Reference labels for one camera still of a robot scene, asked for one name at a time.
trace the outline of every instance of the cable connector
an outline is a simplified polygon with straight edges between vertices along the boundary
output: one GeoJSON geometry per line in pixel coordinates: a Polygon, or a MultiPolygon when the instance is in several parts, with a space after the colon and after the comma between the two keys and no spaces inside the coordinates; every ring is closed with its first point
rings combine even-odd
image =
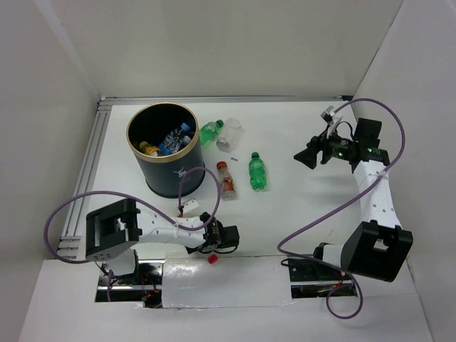
{"type": "Polygon", "coordinates": [[[197,209],[199,204],[195,198],[189,199],[186,202],[183,202],[180,207],[177,207],[179,210],[178,217],[194,217],[198,215],[197,209]]]}
{"type": "Polygon", "coordinates": [[[322,112],[322,114],[320,114],[320,116],[330,125],[333,121],[334,114],[334,107],[330,105],[329,107],[327,107],[327,109],[324,110],[324,112],[322,112]]]}

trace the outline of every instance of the plastic bottle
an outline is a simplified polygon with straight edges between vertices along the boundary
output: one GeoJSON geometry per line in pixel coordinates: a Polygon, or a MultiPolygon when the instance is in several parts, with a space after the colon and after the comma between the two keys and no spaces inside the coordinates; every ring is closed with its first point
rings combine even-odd
{"type": "Polygon", "coordinates": [[[222,127],[222,120],[217,120],[216,122],[211,121],[210,123],[202,126],[199,130],[199,141],[201,142],[201,146],[205,145],[210,140],[214,140],[220,133],[222,127]]]}
{"type": "Polygon", "coordinates": [[[222,132],[217,139],[217,147],[225,152],[233,150],[236,147],[241,132],[241,123],[234,118],[229,118],[225,121],[222,132]]]}
{"type": "Polygon", "coordinates": [[[266,187],[266,170],[263,160],[259,159],[258,152],[252,153],[249,163],[250,185],[253,190],[263,190],[266,187]]]}
{"type": "Polygon", "coordinates": [[[226,162],[218,162],[219,183],[222,191],[222,198],[225,200],[235,200],[236,192],[234,191],[233,178],[231,177],[226,162]]]}
{"type": "Polygon", "coordinates": [[[163,155],[162,151],[157,146],[150,145],[147,141],[140,143],[140,150],[145,155],[150,155],[152,157],[159,157],[163,155]]]}
{"type": "Polygon", "coordinates": [[[165,139],[163,139],[162,143],[158,145],[158,147],[165,155],[176,153],[181,149],[181,147],[189,143],[190,138],[186,137],[186,134],[189,131],[190,126],[186,123],[182,123],[179,128],[176,128],[170,134],[168,134],[165,139]]]}

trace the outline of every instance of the bottle label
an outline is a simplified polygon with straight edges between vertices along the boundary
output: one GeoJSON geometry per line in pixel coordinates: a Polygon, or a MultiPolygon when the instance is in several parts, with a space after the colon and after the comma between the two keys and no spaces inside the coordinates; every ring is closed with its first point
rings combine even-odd
{"type": "Polygon", "coordinates": [[[214,123],[209,123],[207,125],[207,128],[209,128],[212,131],[212,133],[215,133],[215,124],[214,123]]]}
{"type": "Polygon", "coordinates": [[[231,177],[226,177],[223,179],[222,191],[234,191],[233,179],[231,177]]]}
{"type": "Polygon", "coordinates": [[[250,162],[250,170],[264,168],[262,160],[252,160],[250,162]]]}

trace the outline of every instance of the yellow bottle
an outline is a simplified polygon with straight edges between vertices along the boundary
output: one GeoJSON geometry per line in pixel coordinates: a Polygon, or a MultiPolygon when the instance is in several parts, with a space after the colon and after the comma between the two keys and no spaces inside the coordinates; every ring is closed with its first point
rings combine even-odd
{"type": "Polygon", "coordinates": [[[151,157],[159,157],[163,155],[162,151],[157,146],[149,145],[146,141],[140,143],[140,150],[145,155],[150,155],[151,157]]]}

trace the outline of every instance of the logo on trash can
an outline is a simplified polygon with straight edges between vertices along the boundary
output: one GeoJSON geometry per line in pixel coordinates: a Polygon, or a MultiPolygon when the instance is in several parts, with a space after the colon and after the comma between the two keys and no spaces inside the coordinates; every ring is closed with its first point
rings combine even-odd
{"type": "Polygon", "coordinates": [[[187,173],[187,171],[184,171],[184,167],[182,167],[182,169],[180,169],[179,171],[173,171],[173,172],[179,174],[179,178],[184,177],[185,174],[187,173]]]}

